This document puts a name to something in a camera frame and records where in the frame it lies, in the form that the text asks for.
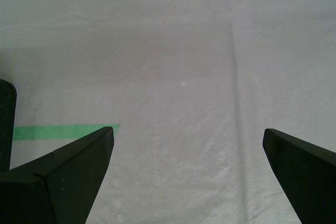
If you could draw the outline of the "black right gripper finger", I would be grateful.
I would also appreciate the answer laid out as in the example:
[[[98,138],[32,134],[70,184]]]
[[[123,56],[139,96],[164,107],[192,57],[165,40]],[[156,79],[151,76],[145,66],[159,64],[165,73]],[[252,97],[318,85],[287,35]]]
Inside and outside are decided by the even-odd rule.
[[[1,174],[1,223],[85,223],[109,167],[103,127]]]
[[[335,153],[275,129],[263,148],[301,223],[335,223]]]

